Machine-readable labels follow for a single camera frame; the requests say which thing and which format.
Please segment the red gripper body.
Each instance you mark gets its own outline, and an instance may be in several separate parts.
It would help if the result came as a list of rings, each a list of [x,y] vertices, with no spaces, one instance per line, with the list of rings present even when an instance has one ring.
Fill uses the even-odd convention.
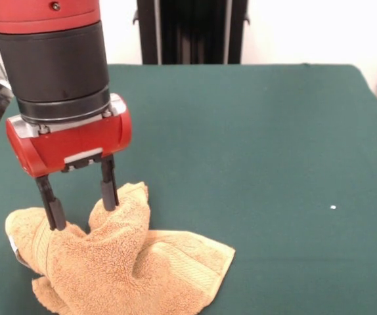
[[[112,98],[111,115],[101,114],[73,123],[51,124],[48,133],[20,115],[6,120],[9,142],[23,170],[31,177],[41,177],[74,169],[79,160],[97,161],[124,150],[131,142],[130,111],[122,98]]]

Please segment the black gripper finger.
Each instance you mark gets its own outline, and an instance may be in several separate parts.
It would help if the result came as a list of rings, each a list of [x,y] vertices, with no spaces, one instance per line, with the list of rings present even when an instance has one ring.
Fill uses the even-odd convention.
[[[101,192],[104,208],[107,211],[113,211],[119,205],[114,169],[115,163],[113,155],[101,159]]]
[[[64,230],[66,218],[60,200],[55,196],[47,175],[35,179],[51,230]]]

